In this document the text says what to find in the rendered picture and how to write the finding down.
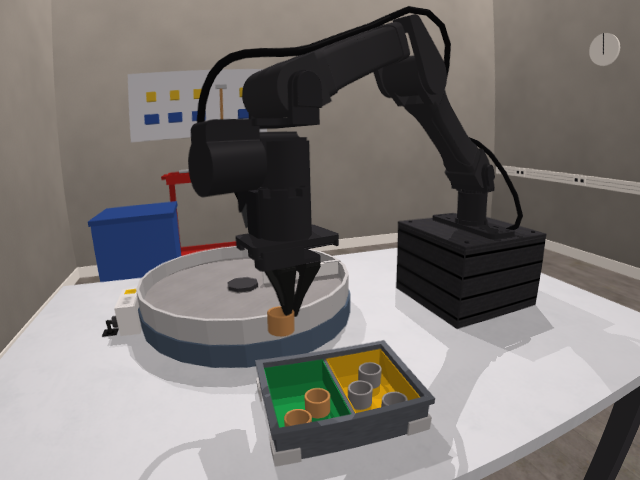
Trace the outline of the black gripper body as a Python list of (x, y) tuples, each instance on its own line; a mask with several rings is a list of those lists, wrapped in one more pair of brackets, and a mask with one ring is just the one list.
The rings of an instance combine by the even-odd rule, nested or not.
[(288, 189), (259, 188), (261, 239), (251, 234), (236, 236), (236, 247), (248, 250), (261, 272), (320, 261), (309, 249), (339, 245), (339, 234), (311, 222), (311, 187)]

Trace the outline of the bronze bushing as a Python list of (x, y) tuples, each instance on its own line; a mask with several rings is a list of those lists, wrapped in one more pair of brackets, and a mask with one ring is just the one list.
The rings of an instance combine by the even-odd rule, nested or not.
[(273, 307), (267, 311), (267, 319), (268, 332), (273, 336), (283, 337), (291, 335), (294, 332), (293, 310), (290, 315), (285, 316), (281, 306)]
[(291, 410), (287, 412), (284, 416), (285, 426), (292, 426), (292, 424), (297, 425), (297, 424), (304, 424), (309, 422), (312, 422), (312, 416), (308, 411), (303, 409)]
[[(330, 393), (321, 388), (310, 389), (305, 393), (305, 410), (312, 418), (323, 418), (330, 413)], [(308, 399), (309, 400), (308, 400)]]

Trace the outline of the grey round turntable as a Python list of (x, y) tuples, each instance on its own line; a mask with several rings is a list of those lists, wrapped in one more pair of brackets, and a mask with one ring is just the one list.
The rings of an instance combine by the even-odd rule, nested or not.
[(312, 352), (347, 325), (351, 294), (345, 264), (309, 250), (320, 254), (321, 267), (294, 317), (292, 335), (268, 332), (267, 311), (281, 306), (276, 292), (248, 250), (231, 246), (180, 256), (148, 271), (137, 288), (122, 290), (102, 337), (143, 329), (159, 353), (211, 368), (255, 367), (255, 360)]

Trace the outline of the grey metal bushing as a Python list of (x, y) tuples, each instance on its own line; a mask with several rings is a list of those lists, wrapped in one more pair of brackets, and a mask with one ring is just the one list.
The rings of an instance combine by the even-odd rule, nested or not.
[(376, 363), (363, 363), (359, 366), (358, 380), (369, 382), (375, 389), (381, 384), (381, 370), (381, 366)]
[(348, 386), (348, 399), (356, 410), (369, 408), (372, 404), (372, 394), (373, 387), (369, 382), (354, 381)]
[[(388, 392), (383, 395), (381, 407), (408, 401), (407, 397), (400, 392)], [(386, 402), (386, 403), (385, 403)]]

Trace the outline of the green bin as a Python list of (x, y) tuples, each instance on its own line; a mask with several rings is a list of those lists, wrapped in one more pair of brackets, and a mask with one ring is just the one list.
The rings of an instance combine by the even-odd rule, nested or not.
[(287, 412), (305, 410), (304, 396), (312, 388), (323, 388), (330, 393), (330, 413), (323, 418), (312, 418), (312, 422), (351, 414), (323, 359), (264, 370), (279, 428), (284, 427)]

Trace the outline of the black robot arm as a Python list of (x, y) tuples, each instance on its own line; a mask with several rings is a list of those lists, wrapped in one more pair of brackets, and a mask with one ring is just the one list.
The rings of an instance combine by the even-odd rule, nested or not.
[(319, 108), (330, 103), (338, 90), (372, 72), (380, 92), (424, 128), (443, 159), (452, 189), (458, 191), (457, 213), (433, 215), (433, 220), (488, 239), (513, 237), (515, 230), (487, 223), (493, 165), (470, 140), (452, 109), (444, 90), (445, 63), (417, 14), (248, 77), (242, 100), (249, 119), (213, 119), (191, 127), (188, 168), (195, 192), (200, 197), (237, 192), (248, 233), (261, 239), (258, 188), (270, 189), (270, 197), (271, 190), (288, 189), (293, 197), (296, 188), (309, 187), (310, 149), (307, 137), (299, 137), (296, 131), (260, 129), (319, 125)]

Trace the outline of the dark grey divided bin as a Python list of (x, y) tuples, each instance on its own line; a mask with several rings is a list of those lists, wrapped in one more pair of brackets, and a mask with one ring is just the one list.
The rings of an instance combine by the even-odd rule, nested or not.
[[(327, 358), (381, 349), (420, 396), (412, 400), (355, 413)], [(264, 368), (323, 359), (351, 414), (304, 424), (278, 426)], [(385, 340), (305, 354), (255, 360), (267, 419), (276, 452), (300, 448), (301, 459), (348, 450), (407, 434), (408, 422), (428, 417), (435, 397)]]

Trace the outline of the yellow bin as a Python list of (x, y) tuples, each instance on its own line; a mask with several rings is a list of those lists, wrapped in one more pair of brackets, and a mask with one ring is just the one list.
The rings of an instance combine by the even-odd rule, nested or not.
[(341, 386), (345, 396), (348, 399), (348, 385), (354, 381), (358, 381), (358, 368), (362, 363), (373, 362), (382, 367), (381, 384), (373, 389), (372, 404), (364, 410), (356, 410), (355, 413), (363, 412), (381, 407), (382, 396), (388, 392), (400, 392), (404, 394), (408, 400), (419, 398), (420, 396), (397, 370), (393, 363), (383, 353), (381, 349), (356, 353), (351, 355), (333, 357), (326, 359), (332, 372), (334, 373), (339, 385)]

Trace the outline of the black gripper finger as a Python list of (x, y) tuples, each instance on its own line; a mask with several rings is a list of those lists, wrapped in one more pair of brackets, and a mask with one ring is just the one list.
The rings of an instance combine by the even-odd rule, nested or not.
[[(291, 266), (291, 267), (276, 269), (272, 271), (265, 272), (265, 274), (268, 277), (269, 281), (271, 282), (276, 292), (276, 295), (278, 297), (278, 300), (284, 315), (288, 316), (292, 313), (292, 310), (293, 310), (296, 267)], [(284, 297), (284, 302), (283, 302), (283, 297)]]
[(296, 317), (298, 316), (304, 296), (321, 267), (321, 261), (310, 263), (310, 264), (297, 265), (295, 267), (296, 267), (296, 271), (299, 272), (298, 284), (296, 288), (296, 293), (294, 290), (295, 297), (293, 300), (293, 311), (294, 311), (294, 316)]

